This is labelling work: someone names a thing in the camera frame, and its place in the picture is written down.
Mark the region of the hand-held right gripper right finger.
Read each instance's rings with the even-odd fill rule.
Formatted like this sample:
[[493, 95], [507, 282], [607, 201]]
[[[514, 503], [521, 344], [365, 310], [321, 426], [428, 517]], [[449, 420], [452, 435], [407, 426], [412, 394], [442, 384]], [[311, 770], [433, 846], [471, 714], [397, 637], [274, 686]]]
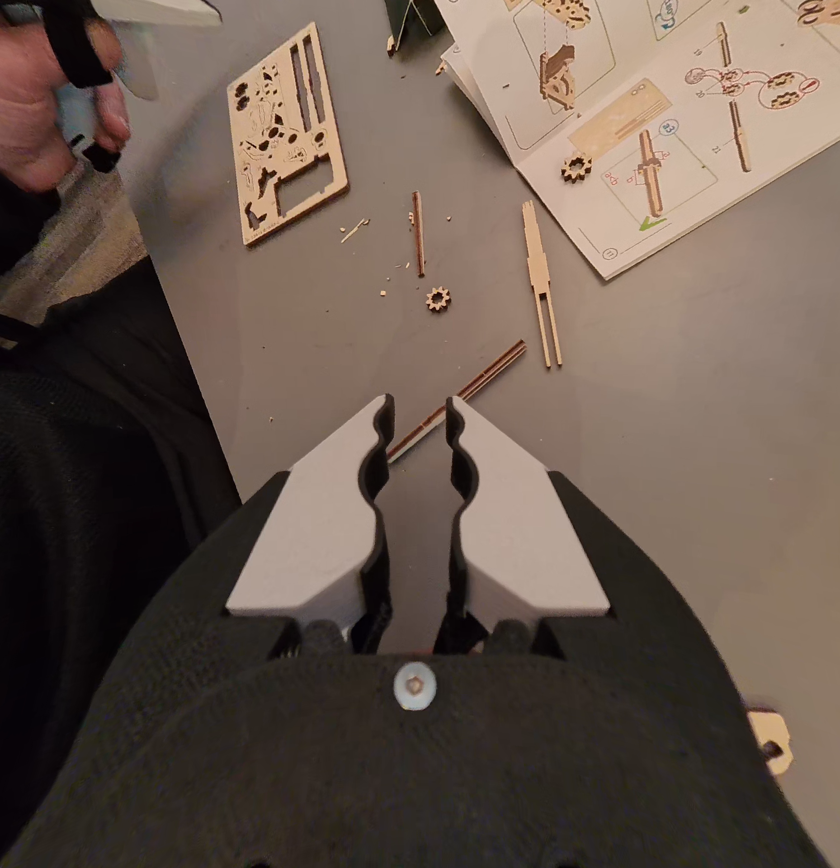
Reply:
[[605, 616], [610, 602], [547, 467], [458, 396], [446, 402], [462, 498], [434, 653], [466, 654], [502, 621]]

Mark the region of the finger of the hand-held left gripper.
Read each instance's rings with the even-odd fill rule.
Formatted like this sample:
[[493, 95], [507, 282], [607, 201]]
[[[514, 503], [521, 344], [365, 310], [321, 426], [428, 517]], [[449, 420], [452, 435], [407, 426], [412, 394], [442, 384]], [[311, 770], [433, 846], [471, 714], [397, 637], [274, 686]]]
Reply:
[[102, 18], [127, 24], [218, 27], [219, 11], [204, 1], [93, 1]]

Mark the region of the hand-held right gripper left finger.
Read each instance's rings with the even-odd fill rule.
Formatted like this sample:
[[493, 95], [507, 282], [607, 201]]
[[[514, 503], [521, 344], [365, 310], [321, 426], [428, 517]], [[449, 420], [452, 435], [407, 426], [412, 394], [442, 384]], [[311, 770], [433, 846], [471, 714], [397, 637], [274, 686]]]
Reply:
[[375, 503], [389, 480], [395, 400], [377, 396], [284, 475], [227, 599], [234, 616], [328, 621], [357, 654], [378, 651], [392, 618], [390, 556]]

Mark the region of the long double wooden strip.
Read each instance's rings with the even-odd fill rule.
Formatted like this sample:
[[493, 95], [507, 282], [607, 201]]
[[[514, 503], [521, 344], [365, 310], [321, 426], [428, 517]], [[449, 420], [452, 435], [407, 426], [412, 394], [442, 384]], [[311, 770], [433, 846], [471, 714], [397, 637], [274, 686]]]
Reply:
[[[518, 340], [505, 353], [489, 364], [482, 372], [476, 375], [469, 384], [458, 391], [457, 396], [463, 401], [469, 399], [489, 385], [497, 376], [515, 363], [527, 350], [525, 340]], [[439, 406], [423, 422], [416, 426], [398, 443], [394, 444], [387, 452], [387, 463], [393, 464], [405, 453], [413, 449], [425, 437], [427, 437], [446, 418], [446, 405]]]

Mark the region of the laser-cut wooden parts sheet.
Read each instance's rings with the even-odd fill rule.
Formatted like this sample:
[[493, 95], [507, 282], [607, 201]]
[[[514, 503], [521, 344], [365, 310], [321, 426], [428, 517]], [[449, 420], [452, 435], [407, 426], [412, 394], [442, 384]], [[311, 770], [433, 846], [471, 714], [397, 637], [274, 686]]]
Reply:
[[[242, 242], [250, 247], [349, 189], [315, 22], [227, 87]], [[287, 182], [328, 165], [331, 180], [292, 208]]]

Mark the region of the person's left forearm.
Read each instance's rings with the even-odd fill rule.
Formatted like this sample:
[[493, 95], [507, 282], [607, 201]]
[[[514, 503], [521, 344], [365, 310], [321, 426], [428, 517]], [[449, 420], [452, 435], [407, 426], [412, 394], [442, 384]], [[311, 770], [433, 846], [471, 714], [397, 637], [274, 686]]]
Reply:
[[0, 172], [0, 276], [36, 246], [60, 207], [57, 190], [26, 191]]

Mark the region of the person's left hand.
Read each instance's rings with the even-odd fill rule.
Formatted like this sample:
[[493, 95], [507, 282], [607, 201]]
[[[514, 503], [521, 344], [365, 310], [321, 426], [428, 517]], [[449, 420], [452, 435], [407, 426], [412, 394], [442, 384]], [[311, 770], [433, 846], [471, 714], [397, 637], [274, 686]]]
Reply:
[[[122, 46], [111, 25], [86, 22], [101, 65], [122, 63]], [[57, 127], [56, 92], [68, 83], [42, 24], [13, 25], [0, 13], [0, 173], [32, 193], [55, 189], [75, 166]], [[131, 137], [127, 105], [116, 81], [95, 89], [94, 140], [121, 153]]]

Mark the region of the black cardboard kit box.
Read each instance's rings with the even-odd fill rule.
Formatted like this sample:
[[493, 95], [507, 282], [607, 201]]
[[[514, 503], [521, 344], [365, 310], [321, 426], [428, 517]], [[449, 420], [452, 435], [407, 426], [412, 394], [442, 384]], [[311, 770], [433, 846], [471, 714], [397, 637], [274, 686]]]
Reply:
[[429, 37], [434, 37], [444, 26], [444, 18], [436, 1], [384, 1], [391, 35], [387, 42], [387, 55], [393, 55], [400, 48], [410, 25], [419, 24]]

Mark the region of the forked pale wooden piece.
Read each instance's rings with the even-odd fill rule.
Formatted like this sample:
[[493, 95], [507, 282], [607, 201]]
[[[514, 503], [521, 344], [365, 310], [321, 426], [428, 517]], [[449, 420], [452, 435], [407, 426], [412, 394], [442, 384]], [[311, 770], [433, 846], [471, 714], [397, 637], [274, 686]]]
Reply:
[[545, 366], [552, 367], [551, 353], [549, 350], [546, 330], [546, 320], [543, 313], [543, 303], [546, 304], [547, 318], [551, 328], [555, 361], [562, 366], [562, 350], [556, 324], [556, 314], [550, 291], [550, 276], [547, 266], [547, 258], [543, 250], [543, 242], [540, 228], [536, 218], [534, 201], [525, 201], [522, 205], [523, 229], [527, 247], [527, 264], [529, 281], [534, 293], [534, 303], [541, 332], [543, 356]]

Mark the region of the small wooden piece with holes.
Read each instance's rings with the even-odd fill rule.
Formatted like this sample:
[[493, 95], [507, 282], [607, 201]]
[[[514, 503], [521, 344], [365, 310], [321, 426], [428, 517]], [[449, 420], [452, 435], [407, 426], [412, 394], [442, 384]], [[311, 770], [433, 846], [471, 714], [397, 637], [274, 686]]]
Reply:
[[769, 773], [775, 778], [785, 774], [793, 763], [793, 752], [782, 715], [767, 708], [748, 708], [746, 714]]

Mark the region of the white instruction booklet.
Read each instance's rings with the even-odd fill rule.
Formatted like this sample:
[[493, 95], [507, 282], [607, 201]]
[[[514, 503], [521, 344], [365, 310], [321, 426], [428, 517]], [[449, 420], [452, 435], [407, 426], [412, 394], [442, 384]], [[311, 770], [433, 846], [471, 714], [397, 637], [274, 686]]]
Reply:
[[[840, 2], [436, 2], [453, 78], [604, 279], [840, 141]], [[567, 157], [592, 158], [562, 179]]]

